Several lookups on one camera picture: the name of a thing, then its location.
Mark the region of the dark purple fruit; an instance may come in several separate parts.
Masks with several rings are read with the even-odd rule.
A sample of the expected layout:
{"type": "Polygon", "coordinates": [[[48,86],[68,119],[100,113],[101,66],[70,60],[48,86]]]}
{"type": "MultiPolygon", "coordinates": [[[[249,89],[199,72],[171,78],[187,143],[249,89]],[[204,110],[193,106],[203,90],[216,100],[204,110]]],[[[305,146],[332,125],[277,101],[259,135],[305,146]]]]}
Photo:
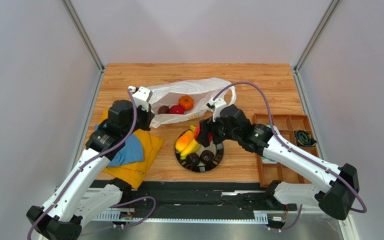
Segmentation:
{"type": "Polygon", "coordinates": [[[167,106],[167,105],[163,105],[161,106],[158,111],[157,111],[157,114],[158,115],[162,115],[162,114],[169,114],[170,113],[170,107],[167,106]]]}

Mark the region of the red apple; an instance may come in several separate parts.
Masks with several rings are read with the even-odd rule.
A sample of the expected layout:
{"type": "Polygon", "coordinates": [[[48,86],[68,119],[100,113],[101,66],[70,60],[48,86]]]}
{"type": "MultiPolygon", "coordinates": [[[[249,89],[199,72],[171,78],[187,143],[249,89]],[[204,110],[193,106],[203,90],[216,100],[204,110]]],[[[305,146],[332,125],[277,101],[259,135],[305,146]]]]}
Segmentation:
{"type": "Polygon", "coordinates": [[[185,110],[181,105],[173,105],[169,109],[169,114],[175,114],[175,115],[184,115],[185,110]]]}
{"type": "MultiPolygon", "coordinates": [[[[201,132],[201,129],[200,129],[200,126],[198,125],[198,126],[196,126],[195,129],[194,129],[194,139],[195,139],[198,143],[200,143],[200,142],[198,141],[198,136],[199,136],[200,132],[201,132]]],[[[211,133],[208,134],[208,141],[209,141],[209,142],[212,142],[212,141],[213,141],[213,135],[212,135],[211,133]]]]}

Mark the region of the orange toy pumpkin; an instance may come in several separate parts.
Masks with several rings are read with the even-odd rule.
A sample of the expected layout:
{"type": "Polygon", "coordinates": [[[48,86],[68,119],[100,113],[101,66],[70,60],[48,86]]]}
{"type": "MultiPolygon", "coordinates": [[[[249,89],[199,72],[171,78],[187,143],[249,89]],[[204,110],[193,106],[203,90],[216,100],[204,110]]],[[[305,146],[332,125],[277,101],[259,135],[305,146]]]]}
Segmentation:
{"type": "Polygon", "coordinates": [[[178,99],[178,105],[183,108],[184,111],[190,111],[194,107],[194,99],[189,95],[184,95],[178,99]]]}

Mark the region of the white plastic bag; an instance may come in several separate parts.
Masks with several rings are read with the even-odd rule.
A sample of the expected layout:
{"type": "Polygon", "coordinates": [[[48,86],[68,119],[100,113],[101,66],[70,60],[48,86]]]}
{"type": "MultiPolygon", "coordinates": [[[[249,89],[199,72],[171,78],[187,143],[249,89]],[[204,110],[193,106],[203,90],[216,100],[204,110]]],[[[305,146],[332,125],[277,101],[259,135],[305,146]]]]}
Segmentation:
{"type": "Polygon", "coordinates": [[[227,93],[224,88],[230,84],[231,82],[227,80],[212,77],[150,86],[152,96],[149,103],[155,113],[150,126],[156,129],[161,125],[177,124],[202,117],[209,110],[207,103],[214,97],[223,99],[227,93]],[[183,96],[193,99],[194,104],[191,110],[186,110],[184,114],[158,113],[159,108],[163,106],[177,105],[183,96]]]}

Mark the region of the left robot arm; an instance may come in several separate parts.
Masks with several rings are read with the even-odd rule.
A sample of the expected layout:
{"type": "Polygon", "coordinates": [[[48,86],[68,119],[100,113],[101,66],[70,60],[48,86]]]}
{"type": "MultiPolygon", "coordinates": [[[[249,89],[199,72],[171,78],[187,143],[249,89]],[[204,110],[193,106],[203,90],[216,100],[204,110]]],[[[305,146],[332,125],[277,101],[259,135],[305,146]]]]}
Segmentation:
{"type": "Polygon", "coordinates": [[[76,166],[43,204],[26,213],[31,232],[49,240],[76,240],[82,229],[107,208],[127,199],[144,179],[146,158],[135,132],[150,130],[154,117],[145,100],[117,100],[90,135],[76,166]],[[114,167],[114,178],[82,201],[97,175],[114,167]]]}

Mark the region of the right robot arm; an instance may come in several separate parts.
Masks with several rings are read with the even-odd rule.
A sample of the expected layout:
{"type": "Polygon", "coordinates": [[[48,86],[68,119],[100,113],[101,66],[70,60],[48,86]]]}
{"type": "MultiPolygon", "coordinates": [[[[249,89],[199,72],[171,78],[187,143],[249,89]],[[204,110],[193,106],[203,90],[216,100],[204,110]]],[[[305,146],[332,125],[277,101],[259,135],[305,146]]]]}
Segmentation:
{"type": "Polygon", "coordinates": [[[309,183],[273,181],[272,195],[283,205],[319,207],[337,220],[345,220],[359,198],[357,169],[346,163],[338,166],[322,160],[288,142],[276,127],[251,123],[235,105],[209,103],[213,116],[201,120],[195,139],[207,147],[225,140],[237,142],[245,151],[274,160],[306,178],[309,183]]]}

